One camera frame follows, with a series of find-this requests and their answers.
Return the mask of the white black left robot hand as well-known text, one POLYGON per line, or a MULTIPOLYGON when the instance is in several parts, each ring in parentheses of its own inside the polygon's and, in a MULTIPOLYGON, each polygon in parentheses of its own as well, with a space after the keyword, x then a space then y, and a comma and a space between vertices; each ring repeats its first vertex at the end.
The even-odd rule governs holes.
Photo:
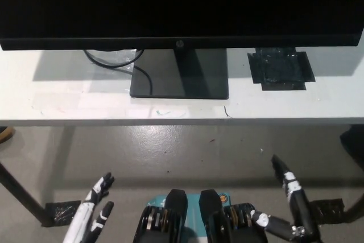
POLYGON ((93 219, 96 207, 103 198, 109 195, 109 189, 114 183, 111 172, 102 176, 80 203, 63 242, 96 242, 113 210, 114 202, 108 201, 97 217, 93 219))

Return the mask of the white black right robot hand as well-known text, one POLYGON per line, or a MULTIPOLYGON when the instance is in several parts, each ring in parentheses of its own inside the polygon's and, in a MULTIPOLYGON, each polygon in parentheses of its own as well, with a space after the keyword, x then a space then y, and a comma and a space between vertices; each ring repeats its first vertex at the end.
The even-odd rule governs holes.
POLYGON ((321 242, 319 226, 313 217, 308 198, 303 187, 289 167, 277 156, 271 158, 275 176, 285 192, 293 223, 279 217, 252 210, 252 222, 287 242, 321 242))

